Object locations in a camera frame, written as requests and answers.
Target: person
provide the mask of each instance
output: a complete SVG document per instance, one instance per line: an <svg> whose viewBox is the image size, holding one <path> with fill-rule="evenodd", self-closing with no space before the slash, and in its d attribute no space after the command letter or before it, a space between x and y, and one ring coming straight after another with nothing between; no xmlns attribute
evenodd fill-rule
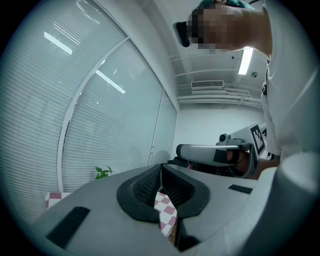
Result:
<svg viewBox="0 0 320 256"><path fill-rule="evenodd" d="M305 30L280 2L265 0L253 9L239 0L203 0L186 22L191 43L204 49L237 51L251 47L266 56L267 70L261 94L272 160L259 159L254 179L267 168L302 151L292 116L296 99L314 83L319 60ZM227 159L233 156L227 152ZM248 154L239 152L236 169L245 173Z"/></svg>

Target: black slot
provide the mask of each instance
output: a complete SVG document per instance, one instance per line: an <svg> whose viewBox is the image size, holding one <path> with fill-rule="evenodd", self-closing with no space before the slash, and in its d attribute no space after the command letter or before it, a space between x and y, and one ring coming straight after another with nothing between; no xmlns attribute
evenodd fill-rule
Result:
<svg viewBox="0 0 320 256"><path fill-rule="evenodd" d="M61 220L59 224L46 236L46 238L64 249L89 212L90 210L85 207L74 207L72 211L70 211L67 216L65 216L63 220Z"/></svg>
<svg viewBox="0 0 320 256"><path fill-rule="evenodd" d="M234 185L234 184L229 186L228 189L235 190L235 191L242 192L242 193L249 194L249 195L251 194L251 191L253 190L253 188L250 188L250 187L239 186L239 185Z"/></svg>

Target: ceiling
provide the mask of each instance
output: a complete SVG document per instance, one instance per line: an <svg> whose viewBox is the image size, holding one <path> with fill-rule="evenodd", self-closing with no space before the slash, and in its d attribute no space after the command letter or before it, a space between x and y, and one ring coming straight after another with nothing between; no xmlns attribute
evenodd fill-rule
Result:
<svg viewBox="0 0 320 256"><path fill-rule="evenodd" d="M196 45L184 48L173 29L176 22L185 21L200 0L136 0L159 33L167 49L176 76L177 95L191 93L191 81L224 80L225 83L246 85L261 95L266 74L266 57L254 50L246 75L239 75L242 50L221 52L198 49ZM263 0L252 6L261 9Z"/></svg>

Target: black rubber pad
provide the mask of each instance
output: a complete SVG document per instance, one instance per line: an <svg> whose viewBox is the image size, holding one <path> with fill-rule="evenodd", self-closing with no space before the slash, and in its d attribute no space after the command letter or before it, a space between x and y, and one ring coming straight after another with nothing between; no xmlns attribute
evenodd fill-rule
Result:
<svg viewBox="0 0 320 256"><path fill-rule="evenodd" d="M74 207L67 216L46 236L51 242L65 248L87 217L89 209L81 206Z"/></svg>
<svg viewBox="0 0 320 256"><path fill-rule="evenodd" d="M234 184L229 186L228 189L235 190L235 191L238 191L238 192L242 192L242 193L245 193L245 194L251 194L251 191L253 190L253 188L250 188L250 187L239 186L239 185L234 185Z"/></svg>
<svg viewBox="0 0 320 256"><path fill-rule="evenodd" d="M173 30L176 34L178 42L183 47L189 47L190 40L189 40L188 32L187 32L187 22L184 21L184 22L177 22L177 23L173 24Z"/></svg>
<svg viewBox="0 0 320 256"><path fill-rule="evenodd" d="M204 183L167 164L162 166L162 186L180 219L200 214L210 200L210 190Z"/></svg>
<svg viewBox="0 0 320 256"><path fill-rule="evenodd" d="M159 212L154 208L160 188L161 166L150 169L123 182L116 191L116 199L131 218L137 221L160 223Z"/></svg>

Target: window blind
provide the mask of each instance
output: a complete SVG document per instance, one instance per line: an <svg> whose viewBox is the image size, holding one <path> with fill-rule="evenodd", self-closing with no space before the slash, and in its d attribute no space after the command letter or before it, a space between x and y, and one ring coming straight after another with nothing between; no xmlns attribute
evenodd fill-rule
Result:
<svg viewBox="0 0 320 256"><path fill-rule="evenodd" d="M76 90L125 37L81 0L41 3L12 36L0 63L0 177L26 222L45 210L47 192L58 192L58 140Z"/></svg>
<svg viewBox="0 0 320 256"><path fill-rule="evenodd" d="M131 41L116 49L79 97L65 136L64 191L95 179L95 167L114 174L147 166L163 88Z"/></svg>
<svg viewBox="0 0 320 256"><path fill-rule="evenodd" d="M174 142L177 112L167 93L163 92L158 122L153 140L150 165L167 163Z"/></svg>

